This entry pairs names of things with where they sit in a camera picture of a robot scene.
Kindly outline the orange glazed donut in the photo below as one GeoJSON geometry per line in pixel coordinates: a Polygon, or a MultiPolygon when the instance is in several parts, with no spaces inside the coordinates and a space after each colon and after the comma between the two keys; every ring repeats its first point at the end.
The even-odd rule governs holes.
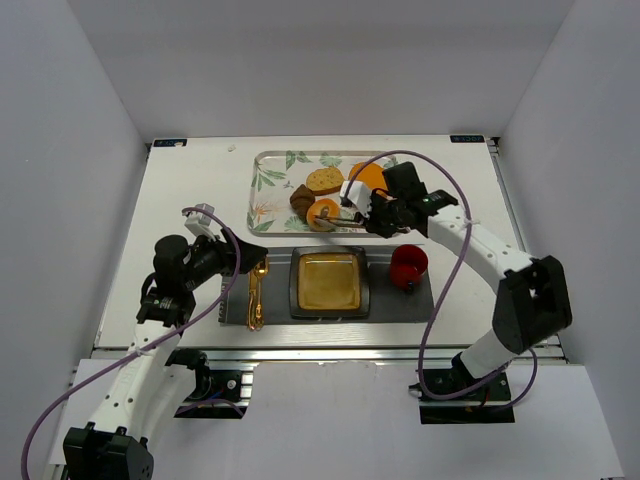
{"type": "Polygon", "coordinates": [[[338,204],[328,198],[315,201],[307,210],[306,222],[312,231],[330,232],[335,226],[330,222],[331,219],[338,218],[340,207],[338,204]]]}

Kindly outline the metal tongs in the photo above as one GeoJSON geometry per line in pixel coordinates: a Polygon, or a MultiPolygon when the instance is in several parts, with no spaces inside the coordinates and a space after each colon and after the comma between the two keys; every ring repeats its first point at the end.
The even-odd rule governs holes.
{"type": "Polygon", "coordinates": [[[355,218],[331,217],[327,215],[316,215],[314,222],[325,228],[354,228],[364,229],[364,220],[358,216],[355,218]]]}

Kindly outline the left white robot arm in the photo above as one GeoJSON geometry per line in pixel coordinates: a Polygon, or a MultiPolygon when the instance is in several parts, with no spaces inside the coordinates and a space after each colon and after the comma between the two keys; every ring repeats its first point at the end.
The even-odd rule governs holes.
{"type": "Polygon", "coordinates": [[[83,427],[63,441],[71,479],[149,479],[154,471],[150,442],[188,398],[209,392],[204,354],[181,349],[182,328],[196,306],[194,292],[210,278],[234,279],[265,260],[265,247],[204,227],[195,240],[169,235],[154,246],[136,315],[130,360],[116,365],[115,379],[83,427]]]}

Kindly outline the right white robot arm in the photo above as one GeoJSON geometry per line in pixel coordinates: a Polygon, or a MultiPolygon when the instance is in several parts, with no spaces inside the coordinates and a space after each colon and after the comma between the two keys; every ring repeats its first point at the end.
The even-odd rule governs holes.
{"type": "Polygon", "coordinates": [[[352,204],[365,230],[383,238],[420,232],[457,255],[496,296],[489,331],[452,361],[467,385],[571,325],[565,272],[558,259],[535,258],[509,246],[472,221],[461,196],[428,191],[411,163],[393,166],[382,175],[382,191],[355,179],[344,182],[340,190],[342,201],[352,204]]]}

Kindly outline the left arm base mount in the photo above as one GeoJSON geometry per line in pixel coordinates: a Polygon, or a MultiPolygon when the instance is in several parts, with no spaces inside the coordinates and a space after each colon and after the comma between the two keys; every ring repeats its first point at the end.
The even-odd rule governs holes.
{"type": "Polygon", "coordinates": [[[241,406],[243,372],[210,365],[208,356],[199,350],[176,349],[165,365],[180,366],[195,381],[195,388],[178,408],[180,419],[241,419],[247,407],[241,406]]]}

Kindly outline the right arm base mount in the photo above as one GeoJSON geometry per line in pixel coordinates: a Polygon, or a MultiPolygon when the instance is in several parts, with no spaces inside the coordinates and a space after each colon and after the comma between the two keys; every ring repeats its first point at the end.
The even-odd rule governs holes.
{"type": "MultiPolygon", "coordinates": [[[[437,395],[456,392],[466,387],[462,377],[453,369],[424,370],[424,380],[429,390],[437,395]]],[[[408,387],[411,396],[418,400],[422,425],[475,425],[515,423],[512,395],[505,373],[500,373],[487,384],[451,400],[428,397],[419,382],[408,387]]]]}

